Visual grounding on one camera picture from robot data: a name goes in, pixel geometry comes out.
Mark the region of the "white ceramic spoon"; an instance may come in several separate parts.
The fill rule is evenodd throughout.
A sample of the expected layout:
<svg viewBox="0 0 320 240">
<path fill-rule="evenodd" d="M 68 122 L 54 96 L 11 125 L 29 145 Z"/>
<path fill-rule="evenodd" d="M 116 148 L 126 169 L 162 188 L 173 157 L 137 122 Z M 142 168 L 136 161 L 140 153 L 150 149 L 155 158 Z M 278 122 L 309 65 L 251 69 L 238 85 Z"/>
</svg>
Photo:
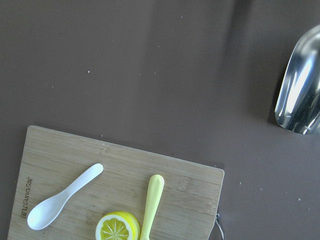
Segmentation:
<svg viewBox="0 0 320 240">
<path fill-rule="evenodd" d="M 92 165 L 60 193 L 40 202 L 30 211 L 27 217 L 28 226 L 35 231 L 48 227 L 59 216 L 67 201 L 103 170 L 101 163 Z"/>
</svg>

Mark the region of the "yellow plastic knife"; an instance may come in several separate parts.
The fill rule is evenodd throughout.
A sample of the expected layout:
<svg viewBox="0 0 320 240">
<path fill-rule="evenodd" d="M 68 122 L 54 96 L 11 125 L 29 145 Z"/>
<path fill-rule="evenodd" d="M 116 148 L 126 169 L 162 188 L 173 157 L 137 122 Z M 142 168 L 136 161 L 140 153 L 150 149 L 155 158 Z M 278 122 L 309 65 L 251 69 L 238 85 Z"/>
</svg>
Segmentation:
<svg viewBox="0 0 320 240">
<path fill-rule="evenodd" d="M 162 197 L 164 185 L 165 180 L 159 174 L 152 175 L 149 179 L 140 240 L 150 239 L 152 225 Z"/>
</svg>

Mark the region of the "bamboo cutting board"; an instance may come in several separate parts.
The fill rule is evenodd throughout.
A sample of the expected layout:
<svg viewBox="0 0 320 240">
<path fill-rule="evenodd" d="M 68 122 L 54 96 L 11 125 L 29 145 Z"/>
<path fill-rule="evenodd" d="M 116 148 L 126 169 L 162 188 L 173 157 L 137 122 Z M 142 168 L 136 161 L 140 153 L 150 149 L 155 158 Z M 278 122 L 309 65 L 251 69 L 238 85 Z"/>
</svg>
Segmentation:
<svg viewBox="0 0 320 240">
<path fill-rule="evenodd" d="M 30 211 L 92 165 L 103 172 L 76 192 L 48 227 L 32 230 Z M 142 223 L 150 177 L 164 189 L 152 240 L 206 240 L 214 227 L 224 171 L 39 126 L 29 126 L 17 180 L 8 239 L 93 240 L 99 220 L 126 211 Z"/>
</svg>

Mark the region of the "half lemon slice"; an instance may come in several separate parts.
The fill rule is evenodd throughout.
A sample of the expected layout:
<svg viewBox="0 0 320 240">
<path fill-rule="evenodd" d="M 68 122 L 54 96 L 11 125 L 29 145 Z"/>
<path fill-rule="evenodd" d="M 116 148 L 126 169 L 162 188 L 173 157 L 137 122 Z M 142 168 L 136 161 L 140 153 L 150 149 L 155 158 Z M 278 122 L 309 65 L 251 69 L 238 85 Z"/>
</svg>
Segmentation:
<svg viewBox="0 0 320 240">
<path fill-rule="evenodd" d="M 136 217 L 127 211 L 107 213 L 97 223 L 96 240 L 139 240 L 140 224 Z"/>
</svg>

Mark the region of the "steel scoop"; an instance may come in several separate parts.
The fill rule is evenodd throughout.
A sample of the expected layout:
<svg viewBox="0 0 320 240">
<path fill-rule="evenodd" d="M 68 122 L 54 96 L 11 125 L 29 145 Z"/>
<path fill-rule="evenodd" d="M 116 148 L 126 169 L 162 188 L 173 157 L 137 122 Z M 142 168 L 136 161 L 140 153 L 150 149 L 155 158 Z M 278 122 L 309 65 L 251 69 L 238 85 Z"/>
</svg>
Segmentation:
<svg viewBox="0 0 320 240">
<path fill-rule="evenodd" d="M 320 26 L 296 43 L 274 109 L 277 124 L 302 134 L 320 133 Z"/>
</svg>

